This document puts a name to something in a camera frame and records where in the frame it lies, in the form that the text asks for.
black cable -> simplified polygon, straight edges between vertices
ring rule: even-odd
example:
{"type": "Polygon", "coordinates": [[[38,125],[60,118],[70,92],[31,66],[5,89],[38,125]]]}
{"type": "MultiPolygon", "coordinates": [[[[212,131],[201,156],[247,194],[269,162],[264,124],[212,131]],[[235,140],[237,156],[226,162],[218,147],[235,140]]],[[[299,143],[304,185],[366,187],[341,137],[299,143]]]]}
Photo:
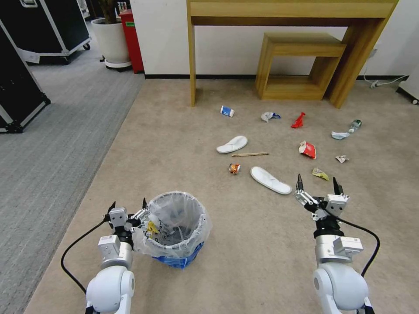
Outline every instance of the black cable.
{"type": "Polygon", "coordinates": [[[357,229],[360,229],[360,230],[362,230],[362,231],[365,231],[365,232],[369,233],[369,234],[370,234],[370,235],[372,235],[372,236],[375,238],[375,240],[377,241],[377,245],[376,245],[376,247],[375,247],[374,253],[372,253],[372,255],[371,255],[371,257],[370,257],[370,259],[369,259],[368,263],[365,265],[364,270],[363,270],[363,271],[362,271],[362,273],[361,273],[361,276],[362,276],[362,277],[364,277],[364,276],[365,276],[365,273],[367,272],[367,270],[368,270],[368,268],[370,267],[371,263],[373,262],[374,258],[377,256],[378,250],[380,249],[380,238],[378,237],[378,235],[376,235],[375,233],[373,233],[371,230],[368,230],[367,228],[364,228],[364,227],[358,226],[358,225],[356,225],[356,224],[354,224],[354,223],[351,223],[351,222],[346,221],[346,220],[344,220],[344,219],[342,219],[342,218],[339,218],[339,217],[337,217],[337,216],[335,216],[335,215],[331,214],[331,213],[330,213],[327,209],[325,209],[325,208],[323,208],[323,210],[324,210],[326,213],[328,213],[330,216],[334,217],[335,219],[337,219],[337,220],[339,220],[339,221],[341,221],[341,222],[343,222],[343,223],[346,223],[347,225],[350,225],[350,226],[352,226],[352,227],[355,227],[355,228],[357,228],[357,229]]]}
{"type": "Polygon", "coordinates": [[[103,221],[101,221],[100,223],[98,223],[96,226],[94,226],[93,228],[91,228],[88,232],[86,232],[84,235],[82,235],[81,237],[79,237],[76,241],[74,241],[72,244],[70,244],[70,246],[68,248],[65,249],[63,255],[61,256],[61,268],[62,270],[71,278],[73,279],[73,281],[80,287],[80,289],[83,291],[84,294],[86,294],[86,289],[85,287],[83,287],[83,285],[76,279],[76,277],[74,277],[71,272],[68,271],[68,269],[64,266],[64,258],[67,254],[67,252],[81,239],[83,239],[86,235],[88,235],[89,233],[91,233],[93,230],[99,228],[104,222],[106,222],[106,220],[104,219],[103,221]]]}

wooden table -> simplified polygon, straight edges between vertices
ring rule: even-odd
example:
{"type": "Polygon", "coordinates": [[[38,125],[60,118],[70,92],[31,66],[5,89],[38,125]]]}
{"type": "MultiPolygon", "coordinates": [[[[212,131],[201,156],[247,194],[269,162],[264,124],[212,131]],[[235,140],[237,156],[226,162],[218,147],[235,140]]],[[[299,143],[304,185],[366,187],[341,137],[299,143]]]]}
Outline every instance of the wooden table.
{"type": "Polygon", "coordinates": [[[398,0],[187,0],[191,106],[195,105],[196,25],[346,26],[345,52],[326,91],[340,108],[398,0]]]}

red plastic bag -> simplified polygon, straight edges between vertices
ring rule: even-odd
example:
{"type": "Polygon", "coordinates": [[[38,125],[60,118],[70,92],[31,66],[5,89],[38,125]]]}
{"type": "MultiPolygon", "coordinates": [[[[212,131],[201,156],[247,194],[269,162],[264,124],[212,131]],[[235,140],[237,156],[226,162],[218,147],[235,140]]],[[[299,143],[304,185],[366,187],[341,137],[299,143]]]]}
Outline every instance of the red plastic bag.
{"type": "Polygon", "coordinates": [[[300,143],[300,148],[298,150],[300,154],[307,155],[313,159],[317,158],[316,147],[306,141],[300,143]]]}
{"type": "Polygon", "coordinates": [[[302,119],[305,116],[305,113],[301,113],[300,116],[295,120],[294,124],[291,125],[292,128],[297,129],[299,127],[302,127],[302,119]]]}

trash can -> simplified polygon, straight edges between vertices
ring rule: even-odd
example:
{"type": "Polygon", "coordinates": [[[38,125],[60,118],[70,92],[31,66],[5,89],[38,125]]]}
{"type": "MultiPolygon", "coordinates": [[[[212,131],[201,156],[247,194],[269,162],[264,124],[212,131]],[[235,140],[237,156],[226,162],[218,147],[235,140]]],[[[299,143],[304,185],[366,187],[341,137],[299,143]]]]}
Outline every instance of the trash can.
{"type": "Polygon", "coordinates": [[[140,45],[138,43],[137,31],[135,30],[134,17],[131,10],[125,10],[119,14],[124,29],[125,41],[127,42],[128,52],[135,74],[144,72],[143,59],[141,57],[140,45]]]}
{"type": "Polygon", "coordinates": [[[140,230],[133,234],[134,251],[184,269],[210,235],[205,207],[189,193],[172,191],[152,199],[148,210],[140,230]]]}

potted plant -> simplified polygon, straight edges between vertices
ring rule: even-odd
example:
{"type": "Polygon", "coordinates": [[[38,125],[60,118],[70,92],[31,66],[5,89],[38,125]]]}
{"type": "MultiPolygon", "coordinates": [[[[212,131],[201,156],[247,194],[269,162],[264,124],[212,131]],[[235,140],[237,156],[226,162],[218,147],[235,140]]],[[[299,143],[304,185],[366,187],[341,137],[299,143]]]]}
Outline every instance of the potted plant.
{"type": "Polygon", "coordinates": [[[109,68],[125,68],[131,65],[121,19],[116,16],[117,0],[99,0],[104,17],[92,21],[99,48],[109,68]]]}

